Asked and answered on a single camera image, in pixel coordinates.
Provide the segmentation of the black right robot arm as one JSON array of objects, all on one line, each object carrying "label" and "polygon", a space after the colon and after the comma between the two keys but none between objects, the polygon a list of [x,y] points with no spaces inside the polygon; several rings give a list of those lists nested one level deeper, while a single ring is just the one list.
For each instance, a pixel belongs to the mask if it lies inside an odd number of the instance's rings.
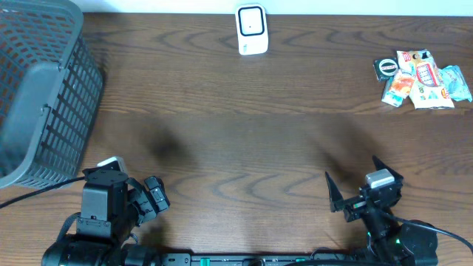
[{"label": "black right robot arm", "polygon": [[359,195],[343,198],[331,176],[325,178],[330,211],[341,211],[347,222],[360,219],[367,230],[367,248],[360,254],[370,261],[390,265],[437,265],[438,236],[420,220],[399,222],[391,208],[401,199],[404,177],[378,157],[375,171],[365,176]]}]

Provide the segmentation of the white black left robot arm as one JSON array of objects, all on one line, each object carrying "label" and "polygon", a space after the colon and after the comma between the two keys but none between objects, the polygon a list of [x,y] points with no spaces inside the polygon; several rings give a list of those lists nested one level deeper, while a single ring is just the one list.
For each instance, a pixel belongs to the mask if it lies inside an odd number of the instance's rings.
[{"label": "white black left robot arm", "polygon": [[162,256],[156,250],[126,241],[136,238],[134,228],[169,209],[163,181],[150,176],[141,184],[117,163],[83,173],[81,211],[66,219],[41,264],[161,265]]}]

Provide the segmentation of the black healing ointment box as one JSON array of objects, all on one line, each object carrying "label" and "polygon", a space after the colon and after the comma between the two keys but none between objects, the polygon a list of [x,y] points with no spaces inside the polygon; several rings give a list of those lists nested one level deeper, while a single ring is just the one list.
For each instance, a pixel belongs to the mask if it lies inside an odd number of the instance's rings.
[{"label": "black healing ointment box", "polygon": [[387,81],[399,70],[398,60],[394,57],[379,58],[374,60],[373,68],[379,82]]}]

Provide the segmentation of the teal white Kleenex tissue pack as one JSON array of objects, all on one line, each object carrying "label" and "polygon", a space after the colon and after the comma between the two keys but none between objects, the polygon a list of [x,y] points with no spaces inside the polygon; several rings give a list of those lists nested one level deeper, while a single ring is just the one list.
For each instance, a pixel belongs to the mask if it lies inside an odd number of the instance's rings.
[{"label": "teal white Kleenex tissue pack", "polygon": [[384,87],[384,92],[381,97],[381,101],[383,103],[389,104],[390,106],[400,107],[404,99],[389,90],[392,85],[392,82],[393,82],[393,78],[390,78],[386,82],[385,87]]}]

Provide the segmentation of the cream wipes pack blue edges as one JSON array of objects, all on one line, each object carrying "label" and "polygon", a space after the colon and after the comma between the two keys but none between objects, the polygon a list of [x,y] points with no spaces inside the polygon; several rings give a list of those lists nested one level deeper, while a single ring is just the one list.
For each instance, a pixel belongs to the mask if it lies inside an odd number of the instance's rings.
[{"label": "cream wipes pack blue edges", "polygon": [[416,109],[453,109],[454,104],[429,50],[397,51],[398,65],[413,79],[409,98]]}]

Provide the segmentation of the green soft wipes pack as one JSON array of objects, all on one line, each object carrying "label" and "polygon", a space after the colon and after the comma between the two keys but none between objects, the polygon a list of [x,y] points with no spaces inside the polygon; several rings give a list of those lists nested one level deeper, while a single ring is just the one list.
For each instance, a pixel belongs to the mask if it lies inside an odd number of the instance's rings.
[{"label": "green soft wipes pack", "polygon": [[459,66],[446,66],[440,70],[440,75],[452,100],[472,102],[472,94]]}]

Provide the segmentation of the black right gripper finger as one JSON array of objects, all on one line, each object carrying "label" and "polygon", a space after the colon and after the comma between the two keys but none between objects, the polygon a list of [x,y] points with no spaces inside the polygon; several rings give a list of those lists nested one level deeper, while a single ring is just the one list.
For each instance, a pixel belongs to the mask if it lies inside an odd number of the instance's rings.
[{"label": "black right gripper finger", "polygon": [[330,211],[335,213],[340,211],[344,207],[344,198],[341,195],[337,185],[329,175],[329,173],[325,172],[325,178],[327,181],[328,193],[329,193],[329,201],[330,201]]},{"label": "black right gripper finger", "polygon": [[394,169],[392,169],[388,165],[386,165],[377,156],[373,155],[372,156],[372,161],[373,161],[373,164],[374,164],[375,169],[377,171],[380,171],[382,169],[386,169],[395,178],[395,180],[403,180],[404,179],[404,177],[402,175],[400,175],[397,171],[395,171]]}]

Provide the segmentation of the orange tissue pack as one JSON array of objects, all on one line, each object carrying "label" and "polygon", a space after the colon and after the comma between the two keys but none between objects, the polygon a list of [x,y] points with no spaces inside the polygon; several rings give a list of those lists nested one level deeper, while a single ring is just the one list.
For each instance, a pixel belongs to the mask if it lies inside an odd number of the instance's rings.
[{"label": "orange tissue pack", "polygon": [[398,70],[394,77],[389,80],[388,92],[405,99],[409,96],[414,82],[415,77],[413,75]]}]

